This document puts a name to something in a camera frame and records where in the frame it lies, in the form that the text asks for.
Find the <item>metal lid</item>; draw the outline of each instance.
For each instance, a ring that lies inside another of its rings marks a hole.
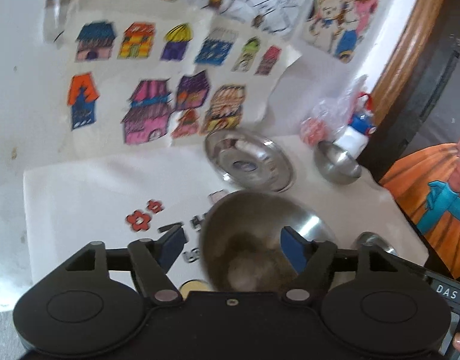
[[[270,139],[241,128],[211,132],[205,152],[225,181],[244,188],[281,192],[294,181],[284,152]]]

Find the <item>stainless steel pot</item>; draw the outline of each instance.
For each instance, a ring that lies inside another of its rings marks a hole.
[[[277,195],[238,191],[215,204],[200,234],[201,261],[218,291],[280,291],[296,273],[280,248],[291,226],[307,240],[335,242],[312,210]]]

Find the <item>pink house drawing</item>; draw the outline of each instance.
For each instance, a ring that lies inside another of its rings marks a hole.
[[[172,109],[168,104],[168,80],[144,80],[130,98],[131,108],[121,121],[127,145],[138,145],[168,132]]]

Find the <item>wooden frame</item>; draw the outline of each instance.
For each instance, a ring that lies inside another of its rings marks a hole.
[[[379,125],[407,83],[432,32],[443,0],[417,0],[390,61],[372,92]]]

